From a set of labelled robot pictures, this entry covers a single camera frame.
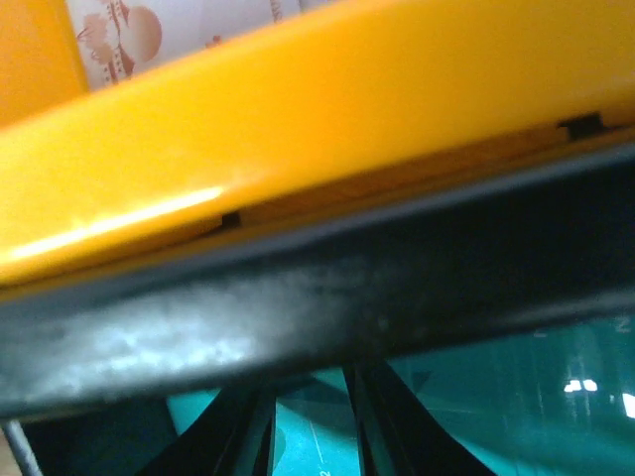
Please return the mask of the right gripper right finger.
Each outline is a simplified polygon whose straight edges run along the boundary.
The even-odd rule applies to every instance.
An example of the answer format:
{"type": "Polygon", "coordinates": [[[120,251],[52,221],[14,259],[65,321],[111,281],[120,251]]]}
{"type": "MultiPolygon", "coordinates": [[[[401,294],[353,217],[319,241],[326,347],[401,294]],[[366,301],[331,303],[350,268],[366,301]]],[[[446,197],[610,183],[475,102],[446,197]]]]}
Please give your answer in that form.
{"type": "Polygon", "coordinates": [[[386,362],[343,368],[362,475],[491,475],[386,362]]]}

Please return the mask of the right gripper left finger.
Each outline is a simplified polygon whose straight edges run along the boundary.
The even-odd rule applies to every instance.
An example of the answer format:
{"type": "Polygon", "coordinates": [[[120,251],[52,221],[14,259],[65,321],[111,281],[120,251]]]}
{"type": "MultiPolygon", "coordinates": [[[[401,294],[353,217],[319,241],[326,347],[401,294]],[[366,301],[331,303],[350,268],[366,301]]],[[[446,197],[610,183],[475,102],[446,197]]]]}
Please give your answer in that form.
{"type": "Polygon", "coordinates": [[[269,387],[222,390],[140,475],[271,475],[276,395],[269,387]]]}

